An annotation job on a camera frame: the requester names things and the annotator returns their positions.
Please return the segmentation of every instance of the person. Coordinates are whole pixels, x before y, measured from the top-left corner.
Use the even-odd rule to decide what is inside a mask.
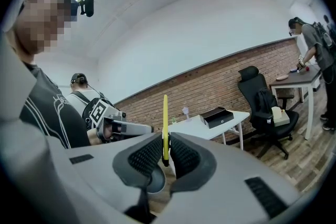
[[[68,102],[77,110],[77,112],[82,116],[83,111],[87,104],[92,101],[94,98],[100,98],[103,94],[99,94],[94,89],[88,88],[88,80],[83,73],[75,73],[71,77],[70,87],[71,94],[69,94],[66,99]],[[84,98],[87,100],[83,100],[77,95],[74,94],[75,91],[80,92],[84,95]]]
[[[87,131],[81,116],[58,87],[35,64],[35,55],[53,46],[57,35],[77,18],[76,0],[24,0],[19,14],[4,33],[2,42],[11,46],[19,59],[36,78],[21,111],[20,119],[39,128],[45,135],[60,139],[64,148],[101,144],[97,130]],[[112,127],[104,127],[106,138]]]
[[[336,62],[334,56],[326,48],[321,37],[315,28],[295,17],[288,21],[290,32],[294,35],[303,34],[308,46],[308,51],[303,59],[303,64],[315,56],[325,82],[327,92],[327,111],[320,116],[321,120],[326,121],[323,125],[324,130],[335,130],[336,127]]]
[[[335,26],[335,23],[329,21],[329,18],[327,17],[326,14],[324,14],[323,19],[324,19],[325,22],[327,23],[327,29],[328,29],[329,31],[332,30],[332,31],[336,32],[336,26]]]

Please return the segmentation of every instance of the wooden table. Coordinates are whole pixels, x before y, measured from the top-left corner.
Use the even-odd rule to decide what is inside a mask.
[[[313,99],[313,87],[316,80],[319,79],[321,71],[318,65],[310,65],[309,71],[301,70],[300,73],[293,72],[288,73],[289,77],[285,80],[275,81],[270,84],[273,95],[277,98],[276,89],[279,88],[301,88],[300,98],[303,102],[303,89],[304,87],[308,88],[308,123],[306,135],[304,136],[306,140],[310,138],[311,127],[313,122],[314,114],[314,99]]]

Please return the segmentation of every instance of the office chair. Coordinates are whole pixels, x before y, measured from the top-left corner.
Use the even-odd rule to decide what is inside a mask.
[[[286,104],[287,99],[294,98],[293,95],[279,96],[278,99],[283,99],[283,109],[289,117],[290,123],[282,126],[275,127],[273,122],[272,113],[262,113],[257,111],[256,94],[262,88],[267,88],[265,77],[259,73],[258,68],[250,66],[239,71],[242,80],[238,82],[238,88],[245,96],[248,101],[252,114],[250,123],[252,123],[253,128],[257,130],[258,133],[264,134],[260,137],[252,138],[251,143],[254,141],[265,141],[266,146],[258,154],[257,158],[260,159],[272,145],[278,147],[285,154],[285,159],[288,159],[288,152],[283,148],[282,144],[278,141],[279,139],[288,137],[288,140],[292,140],[290,132],[294,129],[296,123],[299,119],[299,114],[295,111],[287,111]]]

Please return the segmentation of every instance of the sneaker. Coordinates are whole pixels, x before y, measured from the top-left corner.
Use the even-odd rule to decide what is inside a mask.
[[[326,131],[335,131],[336,124],[332,124],[331,122],[327,121],[322,128]]]
[[[323,120],[323,121],[327,121],[327,120],[328,120],[328,115],[327,115],[327,113],[322,114],[322,115],[320,116],[320,119]]]

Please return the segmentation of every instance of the backpack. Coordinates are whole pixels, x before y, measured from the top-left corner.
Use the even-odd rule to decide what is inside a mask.
[[[100,97],[93,98],[91,101],[87,99],[86,96],[82,94],[80,91],[74,91],[71,94],[77,96],[81,101],[83,101],[83,103],[86,104],[86,107],[84,108],[82,113],[82,118],[83,120],[85,120],[87,131],[92,128],[95,128],[94,124],[92,123],[92,119],[90,118],[90,114],[93,111],[93,108],[99,102],[99,100],[102,99],[105,103],[115,108],[115,106],[110,101],[108,101],[105,98],[104,94],[102,94],[101,92],[99,92]]]
[[[257,111],[263,113],[272,113],[272,107],[278,106],[277,99],[266,87],[256,93]]]
[[[322,45],[336,59],[336,33],[333,29],[329,29],[329,33],[324,29],[321,23],[313,23],[313,28],[322,40]]]

